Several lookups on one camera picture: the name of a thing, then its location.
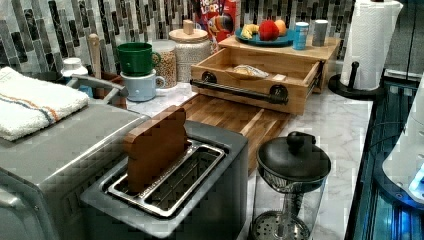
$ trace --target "wall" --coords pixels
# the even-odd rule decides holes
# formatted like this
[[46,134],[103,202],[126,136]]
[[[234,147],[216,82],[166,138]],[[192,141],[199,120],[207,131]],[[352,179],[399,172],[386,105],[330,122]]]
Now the wall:
[[[62,60],[79,57],[90,65],[87,37],[100,37],[102,69],[119,71],[116,46],[167,38],[193,19],[196,0],[2,0],[0,67],[21,72],[60,71]],[[328,35],[346,39],[352,0],[241,0],[241,24],[263,19],[313,23],[328,19]],[[341,47],[339,58],[344,55]]]

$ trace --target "paper towel holder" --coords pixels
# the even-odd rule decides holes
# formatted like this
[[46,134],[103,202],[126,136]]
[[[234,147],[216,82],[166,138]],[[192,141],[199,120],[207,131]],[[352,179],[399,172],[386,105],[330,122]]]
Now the paper towel holder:
[[350,72],[349,84],[347,86],[340,82],[341,74],[336,74],[330,78],[328,88],[345,98],[364,101],[381,99],[384,96],[384,87],[381,81],[379,87],[374,90],[359,90],[353,88],[358,68],[359,62],[352,62],[352,71]]

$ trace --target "plate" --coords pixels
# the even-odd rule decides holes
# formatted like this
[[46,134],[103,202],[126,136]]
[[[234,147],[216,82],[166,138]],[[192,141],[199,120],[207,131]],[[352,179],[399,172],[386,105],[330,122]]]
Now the plate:
[[243,36],[241,36],[241,31],[243,29],[239,28],[235,31],[236,37],[249,45],[256,45],[256,46],[269,46],[269,47],[286,47],[293,45],[293,39],[294,39],[294,30],[287,29],[286,36],[280,36],[275,41],[261,41],[259,39],[259,34],[254,34],[252,39],[247,39]]

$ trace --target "red apple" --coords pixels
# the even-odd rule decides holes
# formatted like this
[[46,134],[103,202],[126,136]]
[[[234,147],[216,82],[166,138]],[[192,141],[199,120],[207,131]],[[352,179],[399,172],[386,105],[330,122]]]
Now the red apple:
[[275,41],[280,35],[277,25],[272,20],[265,20],[259,25],[259,39],[261,41]]

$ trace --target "black lid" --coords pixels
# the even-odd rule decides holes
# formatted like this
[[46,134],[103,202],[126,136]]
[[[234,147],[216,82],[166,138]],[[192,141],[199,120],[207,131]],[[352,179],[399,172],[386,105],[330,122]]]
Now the black lid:
[[330,158],[315,146],[315,137],[300,132],[265,142],[257,157],[260,166],[269,173],[290,181],[317,181],[331,170]]

